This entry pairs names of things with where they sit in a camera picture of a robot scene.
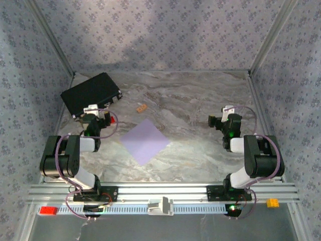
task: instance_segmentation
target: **lavender paper square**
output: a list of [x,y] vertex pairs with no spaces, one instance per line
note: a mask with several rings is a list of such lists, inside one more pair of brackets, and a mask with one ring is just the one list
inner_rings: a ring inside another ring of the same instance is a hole
[[127,132],[120,141],[140,165],[145,165],[170,143],[148,119]]

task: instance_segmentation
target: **black case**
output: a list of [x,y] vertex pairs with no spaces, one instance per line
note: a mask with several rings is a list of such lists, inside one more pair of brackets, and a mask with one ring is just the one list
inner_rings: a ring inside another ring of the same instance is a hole
[[118,86],[107,73],[101,73],[85,82],[65,90],[60,95],[71,115],[80,117],[90,104],[97,104],[98,108],[122,98]]

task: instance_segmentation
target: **patterned wallpaper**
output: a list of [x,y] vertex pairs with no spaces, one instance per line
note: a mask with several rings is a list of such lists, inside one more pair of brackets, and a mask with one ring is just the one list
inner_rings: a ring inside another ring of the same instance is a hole
[[37,0],[73,70],[249,69],[284,0]]
[[321,240],[320,66],[321,2],[299,0],[254,81],[315,240]]
[[0,1],[0,240],[12,240],[70,78],[22,1]]

